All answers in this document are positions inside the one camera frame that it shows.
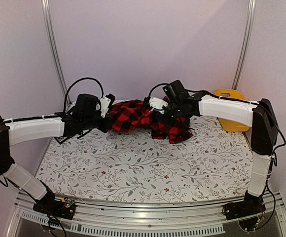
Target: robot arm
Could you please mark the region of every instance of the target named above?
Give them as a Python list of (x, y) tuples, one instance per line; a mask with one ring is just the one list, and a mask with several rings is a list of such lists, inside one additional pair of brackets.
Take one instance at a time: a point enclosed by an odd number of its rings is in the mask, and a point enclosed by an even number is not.
[(0, 116), (0, 175), (38, 202), (34, 210), (43, 213), (47, 210), (59, 217), (72, 219), (75, 206), (59, 212), (60, 201), (55, 200), (55, 195), (44, 183), (14, 161), (10, 156), (10, 146), (46, 137), (71, 138), (77, 134), (82, 136), (84, 130), (93, 128), (107, 132), (112, 124), (107, 111), (113, 101), (113, 95), (98, 99), (93, 95), (80, 94), (75, 106), (67, 113), (7, 120)]
[(250, 184), (243, 203), (226, 205), (226, 217), (240, 218), (265, 210), (262, 195), (271, 174), (273, 148), (278, 135), (270, 101), (239, 101), (218, 97), (208, 91), (197, 91), (190, 96), (179, 80), (168, 84), (163, 90), (169, 99), (168, 103), (154, 97), (146, 100), (154, 110), (160, 112), (158, 119), (166, 125), (170, 126), (174, 118), (181, 116), (214, 116), (251, 127), (253, 167)]

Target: vertical metal pole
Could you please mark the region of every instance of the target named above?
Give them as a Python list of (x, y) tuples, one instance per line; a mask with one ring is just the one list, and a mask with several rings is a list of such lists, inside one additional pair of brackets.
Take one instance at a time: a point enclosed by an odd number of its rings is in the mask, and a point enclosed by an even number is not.
[[(59, 83), (61, 86), (63, 96), (65, 96), (68, 88), (67, 88), (66, 83), (65, 83), (58, 50), (56, 48), (53, 26), (52, 26), (52, 21), (51, 21), (49, 0), (41, 0), (41, 1), (42, 1), (42, 11), (43, 11), (43, 16), (44, 16), (44, 21), (45, 21), (45, 27), (46, 27), (46, 31), (48, 34), (48, 39), (49, 39), (49, 43), (50, 43), (50, 48), (51, 48), (51, 52), (52, 52), (52, 57), (53, 57), (55, 69), (56, 69), (56, 72), (58, 75), (58, 79), (59, 79)], [(68, 96), (67, 103), (69, 104), (70, 102), (71, 102), (71, 99)]]
[(250, 35), (251, 35), (251, 30), (252, 30), (252, 24), (253, 24), (253, 18), (255, 14), (255, 6), (256, 6), (256, 0), (250, 0), (248, 4), (248, 12), (247, 12), (247, 19), (246, 19), (246, 27), (245, 27), (245, 32), (244, 32), (244, 39), (243, 39), (243, 44), (242, 44), (242, 49), (240, 53), (240, 58), (238, 60), (233, 84), (232, 84), (232, 89), (236, 90), (240, 81), (240, 77), (242, 74), (244, 62), (245, 62), (245, 57), (248, 49), (248, 44), (250, 41)]

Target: plaid fabric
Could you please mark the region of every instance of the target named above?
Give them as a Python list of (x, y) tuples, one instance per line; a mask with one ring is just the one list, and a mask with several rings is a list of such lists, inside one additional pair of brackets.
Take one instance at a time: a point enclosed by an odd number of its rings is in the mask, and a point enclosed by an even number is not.
[(118, 132), (131, 132), (137, 127), (151, 128), (153, 139), (169, 137), (171, 144), (183, 142), (193, 136), (183, 124), (186, 118), (175, 119), (174, 125), (169, 127), (156, 119), (157, 113), (141, 100), (115, 104), (109, 112), (114, 117), (112, 129)]

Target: white wall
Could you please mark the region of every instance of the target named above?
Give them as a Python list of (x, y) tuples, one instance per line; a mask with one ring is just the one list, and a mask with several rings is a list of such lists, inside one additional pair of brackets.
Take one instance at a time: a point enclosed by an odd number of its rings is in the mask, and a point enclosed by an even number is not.
[[(229, 88), (248, 0), (53, 0), (57, 48), (67, 85), (90, 76), (106, 94), (143, 99), (161, 82), (190, 89)], [(99, 94), (95, 83), (72, 90)], [(156, 95), (163, 96), (161, 90)]]
[[(268, 98), (286, 136), (286, 1), (258, 0), (239, 91), (248, 99)], [(271, 177), (286, 205), (286, 146), (278, 149)]]
[[(0, 0), (0, 115), (19, 118), (59, 111), (63, 97), (51, 57), (41, 1)], [(47, 140), (15, 146), (12, 156), (34, 173)], [(0, 237), (17, 190), (0, 184)]]

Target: floral tablecloth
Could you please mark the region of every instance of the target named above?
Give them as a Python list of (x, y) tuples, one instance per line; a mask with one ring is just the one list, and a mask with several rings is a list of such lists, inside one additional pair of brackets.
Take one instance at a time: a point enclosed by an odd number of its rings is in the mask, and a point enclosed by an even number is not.
[(55, 193), (122, 202), (190, 202), (242, 196), (252, 154), (242, 133), (217, 118), (192, 117), (194, 136), (180, 144), (96, 129), (59, 145), (52, 140), (36, 177)]

